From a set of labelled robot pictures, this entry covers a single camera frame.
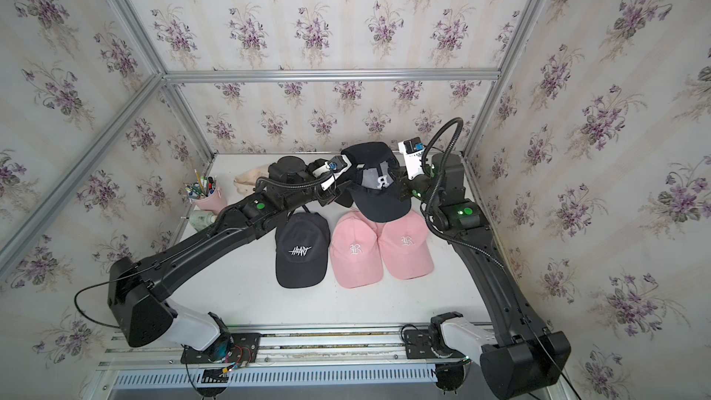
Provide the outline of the black cap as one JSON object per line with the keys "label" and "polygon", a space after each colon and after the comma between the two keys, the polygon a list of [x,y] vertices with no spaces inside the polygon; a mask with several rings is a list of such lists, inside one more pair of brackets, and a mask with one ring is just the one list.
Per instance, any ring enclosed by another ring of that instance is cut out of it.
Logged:
{"label": "black cap", "polygon": [[403,184],[396,172],[400,164],[391,148],[382,142],[366,142],[341,151],[351,168],[344,177],[357,209],[375,223],[399,220],[411,211],[411,197],[402,198]]}

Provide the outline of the dark grey baseball cap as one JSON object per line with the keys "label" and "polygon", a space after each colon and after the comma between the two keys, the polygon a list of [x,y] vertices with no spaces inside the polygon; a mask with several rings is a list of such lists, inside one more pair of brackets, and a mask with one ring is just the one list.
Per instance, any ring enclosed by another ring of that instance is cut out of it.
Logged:
{"label": "dark grey baseball cap", "polygon": [[275,272],[285,289],[316,286],[325,278],[328,268],[331,229],[315,212],[292,214],[275,234]]}

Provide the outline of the pink cap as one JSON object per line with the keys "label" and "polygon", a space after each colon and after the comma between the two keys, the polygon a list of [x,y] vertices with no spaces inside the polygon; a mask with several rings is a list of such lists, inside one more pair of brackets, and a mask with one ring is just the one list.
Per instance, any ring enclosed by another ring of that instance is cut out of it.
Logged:
{"label": "pink cap", "polygon": [[414,211],[383,224],[378,245],[385,267],[393,277],[411,280],[433,272],[429,234],[424,218]]}
{"label": "pink cap", "polygon": [[372,285],[383,278],[377,227],[359,211],[349,211],[339,218],[329,254],[335,279],[346,289]]}

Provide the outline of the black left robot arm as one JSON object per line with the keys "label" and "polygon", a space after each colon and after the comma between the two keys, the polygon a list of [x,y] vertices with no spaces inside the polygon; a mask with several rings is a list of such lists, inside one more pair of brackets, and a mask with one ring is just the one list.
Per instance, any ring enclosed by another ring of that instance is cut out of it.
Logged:
{"label": "black left robot arm", "polygon": [[268,176],[257,178],[253,194],[222,209],[205,229],[157,255],[113,263],[107,305],[127,344],[138,348],[164,340],[210,361],[226,359],[234,341],[224,321],[172,302],[172,294],[231,251],[283,227],[291,211],[336,200],[354,168],[345,155],[311,164],[282,157],[270,165]]}

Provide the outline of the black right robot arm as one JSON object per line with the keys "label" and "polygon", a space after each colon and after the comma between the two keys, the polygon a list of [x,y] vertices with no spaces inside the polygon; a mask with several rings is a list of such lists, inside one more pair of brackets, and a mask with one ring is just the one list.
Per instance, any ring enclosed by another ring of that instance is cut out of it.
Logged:
{"label": "black right robot arm", "polygon": [[458,157],[423,153],[407,159],[420,172],[408,181],[420,200],[428,230],[453,247],[474,281],[490,317],[485,331],[459,312],[431,318],[428,341],[441,359],[457,357],[444,371],[480,367],[498,399],[533,394],[563,379],[571,344],[562,331],[551,331],[522,294],[494,243],[491,225],[480,207],[465,196],[464,167]]}

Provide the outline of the beige cap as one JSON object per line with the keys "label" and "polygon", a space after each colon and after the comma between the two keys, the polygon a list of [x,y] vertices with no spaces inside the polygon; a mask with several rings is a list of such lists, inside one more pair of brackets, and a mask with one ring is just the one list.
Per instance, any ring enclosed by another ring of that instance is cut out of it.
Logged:
{"label": "beige cap", "polygon": [[233,179],[233,186],[241,196],[249,196],[255,192],[257,179],[260,177],[268,177],[268,164],[238,174]]}

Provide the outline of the pink pen cup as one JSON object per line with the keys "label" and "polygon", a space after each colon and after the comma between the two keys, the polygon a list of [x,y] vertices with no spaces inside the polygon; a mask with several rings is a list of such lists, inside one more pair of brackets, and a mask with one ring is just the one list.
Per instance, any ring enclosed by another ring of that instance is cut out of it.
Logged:
{"label": "pink pen cup", "polygon": [[200,210],[218,214],[228,203],[218,181],[213,176],[196,176],[194,183],[184,186],[191,203]]}

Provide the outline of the green tape dispenser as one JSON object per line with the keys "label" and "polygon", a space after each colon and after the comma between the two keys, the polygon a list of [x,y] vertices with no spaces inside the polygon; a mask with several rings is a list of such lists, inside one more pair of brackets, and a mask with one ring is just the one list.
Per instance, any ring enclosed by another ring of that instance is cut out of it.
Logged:
{"label": "green tape dispenser", "polygon": [[193,210],[187,217],[190,226],[195,231],[203,231],[212,225],[218,216],[209,210]]}

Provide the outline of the aluminium rail frame front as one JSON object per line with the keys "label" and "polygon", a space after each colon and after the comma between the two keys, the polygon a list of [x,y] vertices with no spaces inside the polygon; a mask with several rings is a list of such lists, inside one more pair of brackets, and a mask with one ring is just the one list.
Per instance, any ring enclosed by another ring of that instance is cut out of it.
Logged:
{"label": "aluminium rail frame front", "polygon": [[436,383],[437,371],[457,360],[408,360],[401,327],[234,327],[233,333],[262,335],[257,360],[239,366],[181,364],[180,348],[159,343],[129,348],[114,337],[80,396],[184,389],[209,399],[237,388]]}

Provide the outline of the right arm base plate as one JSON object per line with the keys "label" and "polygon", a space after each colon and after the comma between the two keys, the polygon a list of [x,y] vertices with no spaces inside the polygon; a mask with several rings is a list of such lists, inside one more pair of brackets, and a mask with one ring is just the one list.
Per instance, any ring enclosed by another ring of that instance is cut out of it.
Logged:
{"label": "right arm base plate", "polygon": [[429,333],[412,324],[400,328],[400,339],[405,346],[405,356],[408,360],[424,359],[455,359],[461,360],[465,356],[449,348],[436,348]]}

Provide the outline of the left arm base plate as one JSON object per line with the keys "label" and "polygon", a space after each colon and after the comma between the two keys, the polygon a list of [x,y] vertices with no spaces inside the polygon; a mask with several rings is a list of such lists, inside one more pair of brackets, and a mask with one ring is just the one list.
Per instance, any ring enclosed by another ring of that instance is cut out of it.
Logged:
{"label": "left arm base plate", "polygon": [[254,363],[262,335],[260,333],[233,333],[230,339],[220,337],[218,344],[197,351],[188,346],[181,355],[181,364],[233,364]]}

